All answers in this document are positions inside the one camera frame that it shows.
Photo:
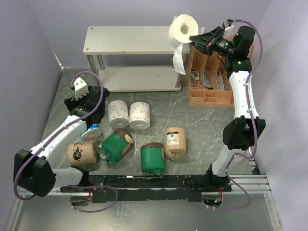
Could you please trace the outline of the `plain white paper towel roll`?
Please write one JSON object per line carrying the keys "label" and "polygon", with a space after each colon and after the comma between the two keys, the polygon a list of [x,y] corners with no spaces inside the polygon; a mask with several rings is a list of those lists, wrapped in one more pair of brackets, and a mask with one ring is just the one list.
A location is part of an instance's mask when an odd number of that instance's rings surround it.
{"label": "plain white paper towel roll", "polygon": [[188,14],[181,14],[174,17],[168,31],[168,37],[171,43],[175,46],[173,52],[173,66],[174,70],[185,75],[184,60],[182,57],[184,44],[189,44],[190,36],[199,34],[199,26],[197,21]]}

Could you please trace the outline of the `rose-print roll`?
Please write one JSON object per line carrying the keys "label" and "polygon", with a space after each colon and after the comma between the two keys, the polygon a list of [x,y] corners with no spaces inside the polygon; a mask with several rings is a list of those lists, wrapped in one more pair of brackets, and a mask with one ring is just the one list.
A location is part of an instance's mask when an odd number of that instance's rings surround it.
{"label": "rose-print roll", "polygon": [[144,102],[135,102],[129,109],[129,127],[135,130],[144,130],[151,125],[150,107]]}
{"label": "rose-print roll", "polygon": [[108,104],[108,121],[111,128],[125,128],[129,124],[128,106],[116,100]]}

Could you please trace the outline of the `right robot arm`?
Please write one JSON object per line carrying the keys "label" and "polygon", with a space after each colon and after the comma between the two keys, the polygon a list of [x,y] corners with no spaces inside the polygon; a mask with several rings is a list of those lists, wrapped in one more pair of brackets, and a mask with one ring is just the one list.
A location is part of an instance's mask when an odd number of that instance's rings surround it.
{"label": "right robot arm", "polygon": [[219,177],[227,176],[237,156],[254,157],[255,150],[250,156],[244,152],[250,147],[257,148],[258,138],[266,126],[266,121],[259,117],[255,107],[251,82],[254,69],[248,58],[256,34],[252,26],[242,26],[233,40],[228,41],[224,38],[223,27],[219,26],[211,32],[190,37],[191,45],[201,53],[210,55],[217,52],[226,58],[225,68],[234,98],[234,119],[223,130],[224,146],[211,165],[213,175],[204,180],[205,188],[212,192],[220,187]]}

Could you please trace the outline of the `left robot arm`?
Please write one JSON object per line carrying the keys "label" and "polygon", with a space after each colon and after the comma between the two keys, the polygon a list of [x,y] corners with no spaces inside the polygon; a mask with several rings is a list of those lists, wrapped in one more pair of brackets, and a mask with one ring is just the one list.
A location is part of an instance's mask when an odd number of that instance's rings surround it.
{"label": "left robot arm", "polygon": [[56,169],[55,162],[68,146],[92,125],[99,124],[105,115],[105,101],[110,92],[99,86],[86,86],[87,92],[79,98],[64,100],[69,116],[50,136],[29,151],[21,149],[14,157],[14,193],[21,187],[34,196],[44,197],[53,188],[72,185],[78,192],[90,186],[89,173],[76,164]]}

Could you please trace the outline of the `white two-tier shelf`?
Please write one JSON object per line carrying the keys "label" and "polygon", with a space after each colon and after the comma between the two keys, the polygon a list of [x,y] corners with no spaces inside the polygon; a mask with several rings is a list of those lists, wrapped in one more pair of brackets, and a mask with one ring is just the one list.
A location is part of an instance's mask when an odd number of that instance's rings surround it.
{"label": "white two-tier shelf", "polygon": [[168,26],[89,26],[83,53],[110,92],[179,91],[181,75],[170,65],[104,66],[104,55],[173,55]]}

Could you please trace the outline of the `blue Tempo wrapped roll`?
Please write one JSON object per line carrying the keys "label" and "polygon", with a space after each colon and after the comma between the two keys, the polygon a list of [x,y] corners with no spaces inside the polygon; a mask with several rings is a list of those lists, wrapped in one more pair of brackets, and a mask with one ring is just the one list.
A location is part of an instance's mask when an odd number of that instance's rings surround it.
{"label": "blue Tempo wrapped roll", "polygon": [[91,141],[95,140],[96,138],[100,137],[102,131],[98,124],[93,124],[90,126],[85,132],[83,132],[80,137],[82,141]]}

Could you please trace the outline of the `brown wrapped roll black print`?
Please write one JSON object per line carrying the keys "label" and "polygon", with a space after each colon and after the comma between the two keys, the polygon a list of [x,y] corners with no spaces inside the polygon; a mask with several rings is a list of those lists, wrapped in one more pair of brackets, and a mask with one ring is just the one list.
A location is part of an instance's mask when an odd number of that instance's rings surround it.
{"label": "brown wrapped roll black print", "polygon": [[82,166],[94,164],[98,160],[98,145],[94,140],[70,144],[67,150],[69,164]]}

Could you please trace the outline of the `orange plastic file organizer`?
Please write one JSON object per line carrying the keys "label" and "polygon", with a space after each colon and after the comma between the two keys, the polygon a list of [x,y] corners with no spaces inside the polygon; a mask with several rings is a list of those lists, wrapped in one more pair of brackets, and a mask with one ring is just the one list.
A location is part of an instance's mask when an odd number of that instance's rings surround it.
{"label": "orange plastic file organizer", "polygon": [[237,88],[237,97],[245,95],[249,73],[242,71],[229,76],[225,62],[226,58],[217,52],[205,55],[190,47],[186,64],[189,106],[234,108],[232,88]]}

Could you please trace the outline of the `green wrapped roll left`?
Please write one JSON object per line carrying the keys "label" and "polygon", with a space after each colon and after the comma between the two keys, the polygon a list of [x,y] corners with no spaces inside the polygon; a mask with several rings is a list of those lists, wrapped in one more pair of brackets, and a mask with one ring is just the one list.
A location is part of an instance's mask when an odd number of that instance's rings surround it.
{"label": "green wrapped roll left", "polygon": [[115,165],[131,148],[133,143],[134,140],[129,132],[122,128],[117,128],[103,141],[98,153],[101,159]]}

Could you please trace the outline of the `green wrapped roll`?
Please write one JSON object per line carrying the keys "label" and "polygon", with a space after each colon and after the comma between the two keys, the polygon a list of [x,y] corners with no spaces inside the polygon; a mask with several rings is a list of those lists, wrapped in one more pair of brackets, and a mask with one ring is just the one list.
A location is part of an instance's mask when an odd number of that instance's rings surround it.
{"label": "green wrapped roll", "polygon": [[131,148],[133,143],[134,140],[129,132],[122,128],[117,128],[103,141],[98,153],[101,159],[115,165]]}
{"label": "green wrapped roll", "polygon": [[163,144],[151,142],[141,147],[141,171],[152,176],[163,175],[165,165],[165,150]]}

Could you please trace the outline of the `green wrapped roll right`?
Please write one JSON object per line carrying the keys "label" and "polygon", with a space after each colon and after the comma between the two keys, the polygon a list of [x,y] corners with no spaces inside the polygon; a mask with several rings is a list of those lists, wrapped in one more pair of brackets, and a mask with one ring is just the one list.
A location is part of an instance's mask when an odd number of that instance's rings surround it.
{"label": "green wrapped roll right", "polygon": [[152,176],[163,175],[165,165],[165,150],[163,144],[151,142],[141,147],[141,171]]}

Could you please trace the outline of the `tan wrapped roll with label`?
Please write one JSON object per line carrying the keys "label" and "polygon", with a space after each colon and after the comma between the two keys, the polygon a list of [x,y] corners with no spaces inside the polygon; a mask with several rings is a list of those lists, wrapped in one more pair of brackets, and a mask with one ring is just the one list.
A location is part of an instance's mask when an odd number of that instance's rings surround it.
{"label": "tan wrapped roll with label", "polygon": [[165,153],[172,160],[183,158],[187,152],[186,132],[184,128],[166,129]]}

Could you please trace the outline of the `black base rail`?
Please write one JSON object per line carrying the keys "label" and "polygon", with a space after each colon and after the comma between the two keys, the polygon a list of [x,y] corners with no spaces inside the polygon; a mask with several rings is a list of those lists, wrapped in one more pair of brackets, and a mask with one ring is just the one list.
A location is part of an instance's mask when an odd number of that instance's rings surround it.
{"label": "black base rail", "polygon": [[111,186],[117,190],[118,201],[187,200],[200,202],[202,193],[231,192],[227,177],[217,180],[205,175],[125,176],[91,175],[91,186]]}

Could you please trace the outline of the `aluminium extrusion rail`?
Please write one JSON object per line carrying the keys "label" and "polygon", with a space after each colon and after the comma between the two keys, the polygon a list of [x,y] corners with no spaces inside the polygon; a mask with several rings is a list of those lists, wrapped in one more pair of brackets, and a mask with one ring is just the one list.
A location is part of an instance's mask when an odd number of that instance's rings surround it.
{"label": "aluminium extrusion rail", "polygon": [[230,175],[233,181],[239,184],[249,194],[271,193],[266,174],[260,174],[255,159],[249,160],[252,174]]}

